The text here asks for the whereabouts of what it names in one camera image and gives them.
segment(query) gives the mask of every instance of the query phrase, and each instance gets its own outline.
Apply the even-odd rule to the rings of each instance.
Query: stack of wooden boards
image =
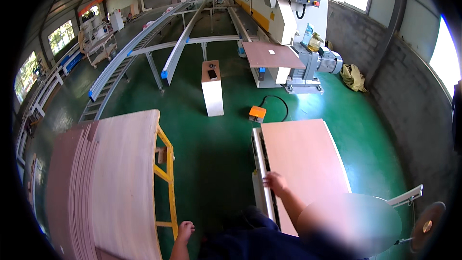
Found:
[[[58,135],[46,188],[51,242],[64,259],[161,259],[154,213],[158,110]]]

